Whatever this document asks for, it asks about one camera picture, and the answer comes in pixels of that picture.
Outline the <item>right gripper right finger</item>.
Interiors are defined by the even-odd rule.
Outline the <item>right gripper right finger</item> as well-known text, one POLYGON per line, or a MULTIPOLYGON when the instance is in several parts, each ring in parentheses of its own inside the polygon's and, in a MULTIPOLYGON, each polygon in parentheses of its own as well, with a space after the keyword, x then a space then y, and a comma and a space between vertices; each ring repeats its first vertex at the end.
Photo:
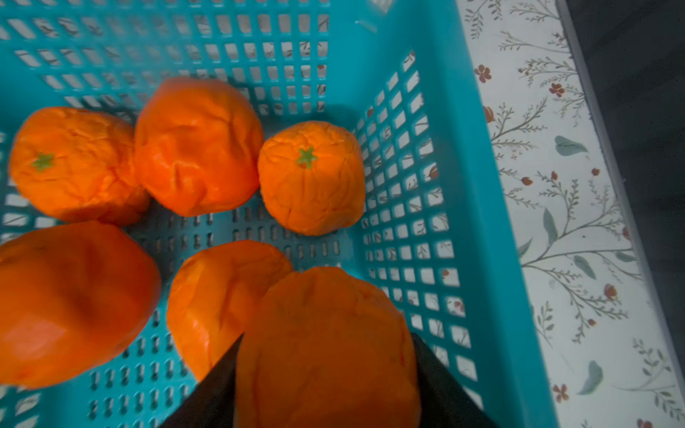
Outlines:
POLYGON ((416 333, 412 333, 411 337, 417 359, 417 379, 422 408, 419 426, 497 427, 424 341, 416 333))

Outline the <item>orange fruit taken out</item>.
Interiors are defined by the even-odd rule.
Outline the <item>orange fruit taken out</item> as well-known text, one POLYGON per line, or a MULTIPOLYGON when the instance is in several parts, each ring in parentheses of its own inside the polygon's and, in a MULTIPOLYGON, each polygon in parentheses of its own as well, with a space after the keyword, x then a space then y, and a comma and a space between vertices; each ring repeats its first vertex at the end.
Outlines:
POLYGON ((262 123, 236 88, 221 80, 169 78, 137 119, 137 179, 180 216, 226 212, 259 190, 263 144, 262 123))

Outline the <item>orange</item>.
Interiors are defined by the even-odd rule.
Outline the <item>orange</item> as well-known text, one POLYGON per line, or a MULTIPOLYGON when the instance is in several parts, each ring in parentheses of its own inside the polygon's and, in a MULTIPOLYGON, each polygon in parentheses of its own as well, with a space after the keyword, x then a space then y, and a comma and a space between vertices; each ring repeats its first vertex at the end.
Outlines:
POLYGON ((338 267, 273 286, 237 357, 238 427, 417 427, 417 359, 386 294, 338 267))
POLYGON ((153 314, 162 279, 117 226, 53 226, 1 246, 1 382, 63 383, 127 348, 153 314))
POLYGON ((244 333, 266 292, 294 272, 276 247, 242 240, 186 260, 169 292, 167 326, 200 382, 244 333))
POLYGON ((18 192, 49 217, 137 223, 150 196, 135 174, 134 131, 124 119, 103 112, 38 110, 15 134, 10 176, 18 192))
POLYGON ((270 137, 260 149, 260 191, 286 229, 319 236, 357 223, 366 182, 360 143, 348 130, 305 121, 270 137))

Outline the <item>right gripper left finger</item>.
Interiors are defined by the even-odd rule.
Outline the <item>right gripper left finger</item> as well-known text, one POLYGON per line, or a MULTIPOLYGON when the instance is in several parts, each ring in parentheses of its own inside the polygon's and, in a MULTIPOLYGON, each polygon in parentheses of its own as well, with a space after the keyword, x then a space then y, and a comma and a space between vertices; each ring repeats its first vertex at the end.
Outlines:
POLYGON ((161 424, 166 427, 235 427, 235 380, 240 335, 201 383, 161 424))

